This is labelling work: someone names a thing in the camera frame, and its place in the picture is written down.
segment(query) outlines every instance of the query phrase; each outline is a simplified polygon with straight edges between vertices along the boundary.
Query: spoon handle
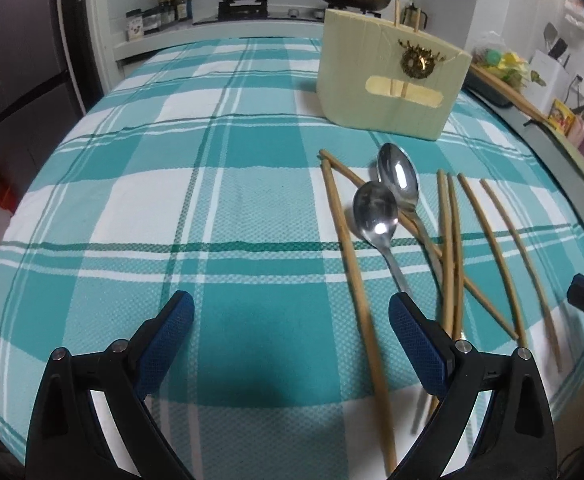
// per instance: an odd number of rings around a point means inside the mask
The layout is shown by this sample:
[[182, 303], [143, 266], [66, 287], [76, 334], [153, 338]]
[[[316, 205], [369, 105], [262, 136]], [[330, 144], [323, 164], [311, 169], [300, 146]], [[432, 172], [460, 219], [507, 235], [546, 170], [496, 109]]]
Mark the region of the spoon handle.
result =
[[390, 267], [390, 274], [392, 278], [394, 278], [394, 282], [396, 282], [396, 286], [399, 288], [399, 292], [407, 292], [410, 298], [413, 298], [414, 295], [412, 294], [411, 288], [409, 288], [408, 280], [405, 279], [405, 274], [399, 267], [399, 263], [394, 258], [392, 254], [392, 250], [389, 248], [384, 249], [381, 251], [381, 254], [385, 258], [387, 262], [387, 266]]
[[412, 222], [414, 222], [414, 224], [416, 224], [416, 229], [418, 229], [419, 234], [421, 234], [421, 239], [423, 240], [425, 251], [427, 251], [427, 259], [429, 260], [429, 264], [432, 266], [432, 270], [434, 271], [434, 276], [437, 279], [438, 288], [443, 290], [443, 267], [441, 267], [441, 262], [438, 259], [437, 250], [434, 247], [434, 242], [432, 241], [432, 238], [429, 237], [427, 229], [425, 229], [423, 221], [419, 215], [415, 213], [410, 214], [409, 218]]

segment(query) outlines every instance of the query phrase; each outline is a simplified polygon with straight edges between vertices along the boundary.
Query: utensil holder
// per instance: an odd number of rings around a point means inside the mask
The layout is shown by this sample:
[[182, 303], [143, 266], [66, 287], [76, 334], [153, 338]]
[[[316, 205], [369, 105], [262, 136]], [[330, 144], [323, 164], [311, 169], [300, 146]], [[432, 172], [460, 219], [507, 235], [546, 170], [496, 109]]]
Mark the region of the utensil holder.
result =
[[329, 9], [317, 93], [326, 118], [340, 126], [437, 140], [470, 61], [426, 32]]

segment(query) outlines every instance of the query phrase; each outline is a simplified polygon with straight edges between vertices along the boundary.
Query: refrigerator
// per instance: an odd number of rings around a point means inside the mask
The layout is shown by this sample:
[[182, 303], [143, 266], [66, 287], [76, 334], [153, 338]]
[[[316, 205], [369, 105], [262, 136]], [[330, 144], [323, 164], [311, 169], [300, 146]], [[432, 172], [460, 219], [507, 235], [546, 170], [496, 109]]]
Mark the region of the refrigerator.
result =
[[102, 96], [85, 0], [0, 0], [0, 171], [20, 199]]

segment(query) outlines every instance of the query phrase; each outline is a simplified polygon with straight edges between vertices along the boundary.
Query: table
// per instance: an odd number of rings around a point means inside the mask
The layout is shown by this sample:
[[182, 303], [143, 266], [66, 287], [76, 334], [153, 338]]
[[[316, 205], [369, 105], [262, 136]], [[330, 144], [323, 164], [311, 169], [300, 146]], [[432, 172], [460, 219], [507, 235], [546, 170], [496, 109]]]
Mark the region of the table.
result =
[[[150, 413], [198, 479], [385, 478], [369, 370], [317, 153], [365, 179], [384, 142], [410, 156], [419, 215], [438, 238], [436, 171], [463, 172], [516, 282], [530, 348], [556, 416], [584, 378], [584, 314], [565, 301], [584, 273], [584, 229], [507, 124], [458, 96], [437, 142], [329, 123], [315, 94], [320, 42], [200, 41], [164, 50], [69, 133], [22, 200], [0, 247], [0, 438], [21, 460], [50, 352], [129, 338], [178, 289], [195, 323]], [[354, 186], [336, 174], [347, 210]], [[548, 293], [559, 374], [520, 254], [482, 187], [519, 229]], [[511, 319], [472, 207], [456, 188], [465, 272]], [[401, 457], [423, 420], [422, 390], [387, 320], [385, 263], [355, 240], [389, 382]], [[400, 227], [393, 252], [426, 316], [437, 294], [422, 248]], [[465, 295], [480, 350], [515, 342]], [[461, 466], [487, 406], [480, 396], [449, 468]]]

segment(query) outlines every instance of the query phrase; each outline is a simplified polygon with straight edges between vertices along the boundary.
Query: shelf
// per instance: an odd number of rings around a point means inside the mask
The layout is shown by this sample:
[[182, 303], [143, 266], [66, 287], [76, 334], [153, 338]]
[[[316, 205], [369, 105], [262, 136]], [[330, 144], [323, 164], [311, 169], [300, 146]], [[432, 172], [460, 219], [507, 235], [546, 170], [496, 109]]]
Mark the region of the shelf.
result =
[[139, 40], [122, 41], [113, 47], [114, 59], [124, 60], [146, 52], [162, 50], [193, 41], [219, 40], [221, 38], [322, 38], [323, 24], [294, 20], [243, 20], [239, 22], [192, 25], [178, 23]]

